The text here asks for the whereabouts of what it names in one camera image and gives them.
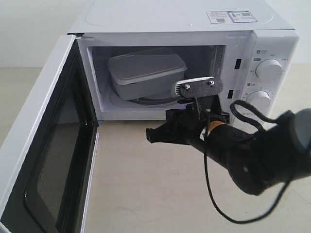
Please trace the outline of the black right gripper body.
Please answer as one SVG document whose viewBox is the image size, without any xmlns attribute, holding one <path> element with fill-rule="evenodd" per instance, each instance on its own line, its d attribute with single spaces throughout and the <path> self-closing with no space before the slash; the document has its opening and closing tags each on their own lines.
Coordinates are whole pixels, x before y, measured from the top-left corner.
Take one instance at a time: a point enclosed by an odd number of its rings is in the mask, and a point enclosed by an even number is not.
<svg viewBox="0 0 311 233">
<path fill-rule="evenodd" d="M 218 95 L 182 99 L 185 109 L 166 111 L 166 122 L 179 123 L 190 131 L 191 137 L 199 137 L 203 128 L 213 120 L 229 123 L 229 113 L 222 110 Z"/>
</svg>

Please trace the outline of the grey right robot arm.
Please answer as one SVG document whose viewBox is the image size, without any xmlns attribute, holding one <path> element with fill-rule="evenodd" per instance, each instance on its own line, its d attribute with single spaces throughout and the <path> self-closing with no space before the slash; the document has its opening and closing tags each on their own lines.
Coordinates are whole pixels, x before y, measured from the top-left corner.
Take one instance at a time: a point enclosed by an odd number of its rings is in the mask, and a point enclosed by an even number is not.
<svg viewBox="0 0 311 233">
<path fill-rule="evenodd" d="M 146 130 L 151 143 L 190 145 L 224 167 L 244 193 L 258 196 L 281 182 L 311 174 L 311 111 L 286 111 L 276 119 L 264 116 L 249 103 L 237 100 L 231 110 L 242 106 L 259 119 L 272 123 L 265 130 L 255 120 L 246 122 L 257 128 L 246 133 L 227 123 L 217 95 L 191 98 L 183 110 L 170 109 L 166 122 Z"/>
</svg>

